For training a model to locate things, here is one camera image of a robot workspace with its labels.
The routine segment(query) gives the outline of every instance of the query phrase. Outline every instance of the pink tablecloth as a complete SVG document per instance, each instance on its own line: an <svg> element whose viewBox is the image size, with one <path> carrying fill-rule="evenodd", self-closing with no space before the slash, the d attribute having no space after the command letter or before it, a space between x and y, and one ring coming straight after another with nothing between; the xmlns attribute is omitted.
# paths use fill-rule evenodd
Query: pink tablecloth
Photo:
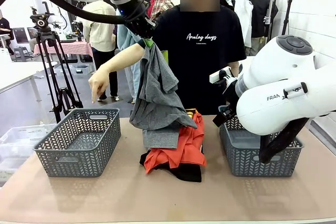
<svg viewBox="0 0 336 224"><path fill-rule="evenodd" d="M63 47L63 51L65 54L90 55L91 57L93 57L91 46L90 44L86 42L77 41L77 42L72 42L72 43L62 43L62 47ZM48 47L48 43L47 43L47 49L48 49L48 53L50 54L56 53L53 47ZM38 45L35 45L34 54L36 55L39 53L40 53L40 50L38 48Z"/></svg>

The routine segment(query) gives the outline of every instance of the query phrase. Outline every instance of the orange cloth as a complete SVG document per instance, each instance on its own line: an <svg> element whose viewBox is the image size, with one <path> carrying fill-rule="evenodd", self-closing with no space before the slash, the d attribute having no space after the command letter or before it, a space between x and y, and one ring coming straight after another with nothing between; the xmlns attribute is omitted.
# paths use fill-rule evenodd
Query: orange cloth
<svg viewBox="0 0 336 224"><path fill-rule="evenodd" d="M201 152L204 140L204 122L202 115L196 112L193 117L197 129L182 127L179 134L177 149L153 148L147 155L144 167L146 173L160 164L169 162L170 168L178 168L180 163L206 166L206 159Z"/></svg>

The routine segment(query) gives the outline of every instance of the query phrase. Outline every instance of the white wall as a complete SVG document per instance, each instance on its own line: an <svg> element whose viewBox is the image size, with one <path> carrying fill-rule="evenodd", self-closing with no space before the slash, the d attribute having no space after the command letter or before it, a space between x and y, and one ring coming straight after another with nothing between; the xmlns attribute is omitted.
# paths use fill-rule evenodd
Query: white wall
<svg viewBox="0 0 336 224"><path fill-rule="evenodd" d="M279 13L274 20L272 36L281 35L287 10L287 0L277 0ZM336 0L293 0L287 33L306 39L313 46L318 67L336 59ZM316 118L336 140L336 113Z"/></svg>
<svg viewBox="0 0 336 224"><path fill-rule="evenodd" d="M56 5L52 4L48 0L43 1L46 1L48 3L50 12L55 13L55 15L59 15L59 11L56 8ZM17 27L27 28L34 26L34 23L30 19L30 16L32 15L32 9L30 8L31 6L34 6L33 0L6 0L5 3L2 6L0 6L0 9L2 11L4 18L6 18L9 21L11 28L17 28ZM61 9L61 11L68 22L68 27L66 30L71 31L71 25L68 18L68 14L65 10ZM57 16L56 18L60 22L63 22L63 19L60 16ZM30 36L28 34L27 29L25 30L27 38L29 40ZM28 50L30 49L29 44L18 44L15 39L12 40L12 48L18 46L27 47Z"/></svg>

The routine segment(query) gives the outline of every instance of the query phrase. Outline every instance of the plaid shirt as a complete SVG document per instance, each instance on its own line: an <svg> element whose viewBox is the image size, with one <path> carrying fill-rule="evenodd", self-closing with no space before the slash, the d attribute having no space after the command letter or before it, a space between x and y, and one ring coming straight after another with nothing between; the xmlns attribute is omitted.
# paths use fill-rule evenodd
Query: plaid shirt
<svg viewBox="0 0 336 224"><path fill-rule="evenodd" d="M156 18L157 14L164 13L166 10L173 8L171 0L155 0L150 19Z"/></svg>

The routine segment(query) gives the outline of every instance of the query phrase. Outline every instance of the person in beige jacket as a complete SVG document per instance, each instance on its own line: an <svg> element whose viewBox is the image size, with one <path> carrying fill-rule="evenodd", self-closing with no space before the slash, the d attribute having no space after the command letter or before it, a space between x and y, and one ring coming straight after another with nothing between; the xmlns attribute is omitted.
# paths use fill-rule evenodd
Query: person in beige jacket
<svg viewBox="0 0 336 224"><path fill-rule="evenodd" d="M95 14L113 15L115 9L107 3L107 0L98 0L86 5L83 10ZM94 62L98 70L101 65L114 57L116 36L113 34L114 25L96 23L88 20L83 20L83 34L88 43L91 44ZM118 76L117 72L109 74L111 97L115 101L119 101L118 97ZM107 99L104 92L99 102Z"/></svg>

